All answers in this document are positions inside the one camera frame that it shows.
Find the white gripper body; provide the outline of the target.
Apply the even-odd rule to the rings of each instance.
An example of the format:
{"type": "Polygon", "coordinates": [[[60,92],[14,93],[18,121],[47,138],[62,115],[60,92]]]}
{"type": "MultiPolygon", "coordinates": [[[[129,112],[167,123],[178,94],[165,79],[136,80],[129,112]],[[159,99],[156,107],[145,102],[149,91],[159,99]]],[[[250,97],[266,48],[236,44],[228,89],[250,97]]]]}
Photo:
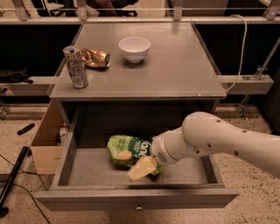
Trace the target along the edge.
{"type": "Polygon", "coordinates": [[[190,145],[183,136],[181,128],[168,130],[152,138],[150,154],[162,165],[173,165],[183,158],[196,158],[201,149],[190,145]]]}

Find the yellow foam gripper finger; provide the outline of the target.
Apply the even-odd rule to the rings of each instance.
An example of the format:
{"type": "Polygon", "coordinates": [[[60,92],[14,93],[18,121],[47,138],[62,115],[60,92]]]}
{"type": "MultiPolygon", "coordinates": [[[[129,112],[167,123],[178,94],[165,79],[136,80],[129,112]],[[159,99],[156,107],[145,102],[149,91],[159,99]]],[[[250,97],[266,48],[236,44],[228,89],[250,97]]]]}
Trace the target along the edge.
{"type": "Polygon", "coordinates": [[[128,171],[128,177],[132,181],[139,180],[157,169],[157,162],[151,156],[142,156],[128,171]]]}

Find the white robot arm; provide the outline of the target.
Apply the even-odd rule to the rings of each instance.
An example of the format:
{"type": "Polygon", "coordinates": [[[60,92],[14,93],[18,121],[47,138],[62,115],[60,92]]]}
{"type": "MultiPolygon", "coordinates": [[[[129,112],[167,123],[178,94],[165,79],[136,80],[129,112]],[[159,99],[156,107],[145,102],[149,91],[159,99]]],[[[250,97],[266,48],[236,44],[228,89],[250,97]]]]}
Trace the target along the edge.
{"type": "Polygon", "coordinates": [[[128,177],[139,180],[184,158],[227,153],[280,178],[280,136],[238,128],[207,112],[188,115],[182,125],[152,138],[150,154],[129,169],[128,177]]]}

